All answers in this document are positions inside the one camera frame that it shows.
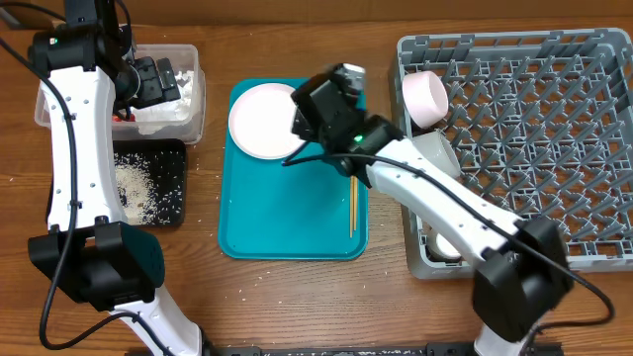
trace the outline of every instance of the gray dish rack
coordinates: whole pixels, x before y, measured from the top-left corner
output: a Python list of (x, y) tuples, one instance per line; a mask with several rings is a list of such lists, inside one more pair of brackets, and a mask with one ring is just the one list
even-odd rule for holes
[[(454, 147), (460, 181), (491, 203), (564, 234), (571, 268), (633, 270), (633, 47), (619, 29), (406, 36), (390, 69), (392, 115), (405, 75), (432, 70), (449, 96), (434, 128)], [(427, 226), (403, 207), (407, 265), (421, 279), (471, 277), (433, 261)]]

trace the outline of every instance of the blue tray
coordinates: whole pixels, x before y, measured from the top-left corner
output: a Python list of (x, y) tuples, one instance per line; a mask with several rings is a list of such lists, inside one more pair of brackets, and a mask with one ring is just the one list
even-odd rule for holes
[[(246, 90), (264, 83), (299, 87), (306, 79), (247, 79), (230, 93), (229, 111)], [(318, 144), (299, 157), (320, 154)], [(358, 187), (358, 226), (349, 237), (349, 178), (323, 162), (282, 167), (242, 152), (226, 130), (220, 248), (233, 258), (350, 260), (367, 246), (368, 194)]]

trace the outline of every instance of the white cup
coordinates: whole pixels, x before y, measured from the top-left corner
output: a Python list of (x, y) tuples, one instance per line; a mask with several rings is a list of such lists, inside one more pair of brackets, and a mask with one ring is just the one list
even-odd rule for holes
[(462, 255), (448, 240), (432, 228), (426, 236), (426, 247), (433, 258), (442, 262), (458, 262)]
[(442, 80), (432, 71), (412, 73), (403, 79), (403, 97), (408, 114), (426, 129), (448, 114), (448, 95)]
[(412, 138), (411, 141), (424, 158), (428, 159), (435, 167), (453, 179), (459, 177), (461, 168), (457, 155), (455, 155), (451, 143), (442, 133), (421, 134)]

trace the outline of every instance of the wood tabletop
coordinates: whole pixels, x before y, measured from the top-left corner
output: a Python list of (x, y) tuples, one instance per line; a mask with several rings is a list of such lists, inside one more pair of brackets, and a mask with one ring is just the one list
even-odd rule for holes
[[(171, 295), (220, 346), (406, 346), (475, 339), (482, 323), (471, 306), (472, 282), (413, 278), (401, 208), (387, 196), (370, 193), (370, 242), (354, 261), (240, 261), (221, 253), (216, 197), (230, 90), (245, 78), (306, 77), (329, 63), (352, 62), (368, 70), (368, 109), (388, 116), (387, 69), (402, 36), (599, 27), (633, 33), (633, 18), (136, 29), (139, 44), (195, 45), (207, 78), (205, 134), (188, 147), (190, 162), (200, 169), (190, 164), (185, 222), (150, 230), (164, 251)], [(0, 36), (26, 53), (32, 35)], [(45, 233), (50, 134), (33, 120), (38, 80), (4, 51), (0, 63), (0, 353), (41, 355), (47, 353), (39, 344), (38, 324), (49, 281), (29, 261), (27, 239)], [(563, 342), (568, 355), (633, 355), (633, 274), (587, 277), (612, 297), (616, 320), (552, 330), (545, 339)], [(590, 292), (576, 287), (547, 320), (604, 312)], [(58, 293), (49, 338), (65, 341), (104, 316)], [(122, 355), (136, 347), (142, 347), (136, 336), (115, 322), (58, 354)]]

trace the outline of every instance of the clear plastic bin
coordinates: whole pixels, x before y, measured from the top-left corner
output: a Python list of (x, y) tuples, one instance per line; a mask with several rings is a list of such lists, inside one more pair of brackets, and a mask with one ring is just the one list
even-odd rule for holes
[[(202, 138), (205, 125), (206, 85), (205, 73), (200, 68), (198, 50), (190, 44), (142, 44), (136, 49), (136, 58), (151, 56), (154, 60), (169, 58), (174, 73), (193, 70), (193, 87), (189, 115), (179, 121), (112, 122), (112, 138), (159, 139), (178, 138), (187, 144), (194, 144)], [(36, 123), (50, 129), (48, 105), (40, 90), (35, 112)]]

